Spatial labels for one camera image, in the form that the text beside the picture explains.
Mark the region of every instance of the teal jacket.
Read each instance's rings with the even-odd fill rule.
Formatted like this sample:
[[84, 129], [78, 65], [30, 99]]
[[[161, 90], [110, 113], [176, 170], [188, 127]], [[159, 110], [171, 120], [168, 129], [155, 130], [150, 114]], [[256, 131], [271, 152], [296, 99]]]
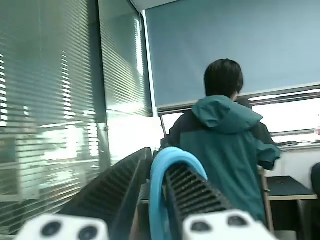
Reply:
[[258, 165], [272, 170], [280, 151], [252, 134], [262, 118], [228, 97], [208, 96], [177, 120], [165, 142], [195, 155], [235, 208], [265, 223]]

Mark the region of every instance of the black hair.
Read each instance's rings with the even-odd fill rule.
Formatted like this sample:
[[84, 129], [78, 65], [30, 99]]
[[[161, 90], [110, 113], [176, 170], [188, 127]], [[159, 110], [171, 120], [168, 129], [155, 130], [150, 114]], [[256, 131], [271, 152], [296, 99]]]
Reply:
[[252, 106], [249, 102], [249, 100], [247, 98], [244, 98], [244, 97], [238, 97], [236, 99], [236, 102], [242, 106], [245, 106], [247, 107], [248, 109], [251, 109], [252, 110]]
[[226, 96], [240, 93], [244, 78], [240, 65], [229, 59], [211, 63], [204, 73], [205, 94], [207, 96]]

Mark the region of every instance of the blue roller shade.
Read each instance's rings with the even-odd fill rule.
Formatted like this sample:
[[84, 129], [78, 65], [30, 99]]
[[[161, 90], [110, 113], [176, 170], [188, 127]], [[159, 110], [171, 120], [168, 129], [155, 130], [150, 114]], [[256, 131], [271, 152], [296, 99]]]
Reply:
[[320, 82], [319, 0], [180, 0], [146, 16], [157, 106], [202, 98], [221, 58], [241, 64], [243, 94]]

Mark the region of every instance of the hood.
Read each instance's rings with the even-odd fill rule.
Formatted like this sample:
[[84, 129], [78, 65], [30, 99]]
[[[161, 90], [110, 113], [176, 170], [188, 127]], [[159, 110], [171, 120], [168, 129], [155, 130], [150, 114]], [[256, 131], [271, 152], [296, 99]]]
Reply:
[[226, 96], [207, 96], [192, 106], [192, 112], [208, 128], [223, 134], [245, 132], [263, 118]]

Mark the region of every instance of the window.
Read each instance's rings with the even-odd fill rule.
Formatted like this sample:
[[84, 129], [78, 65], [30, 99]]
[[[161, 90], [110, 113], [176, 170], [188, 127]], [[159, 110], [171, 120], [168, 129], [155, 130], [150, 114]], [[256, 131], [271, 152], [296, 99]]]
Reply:
[[0, 127], [7, 126], [7, 92], [4, 55], [0, 54]]
[[175, 122], [180, 118], [182, 112], [165, 114], [162, 116], [165, 133], [169, 134], [170, 129], [174, 126]]
[[149, 110], [143, 18], [130, 1], [98, 2], [109, 150], [115, 164], [154, 147], [152, 139], [159, 138]]
[[0, 235], [100, 172], [89, 27], [87, 0], [1, 1]]
[[[293, 142], [294, 145], [309, 145], [320, 140], [320, 89], [292, 89], [286, 93], [265, 93], [247, 97], [252, 110], [263, 116], [264, 123], [276, 143]], [[170, 107], [168, 113], [160, 109], [166, 134], [188, 106]]]

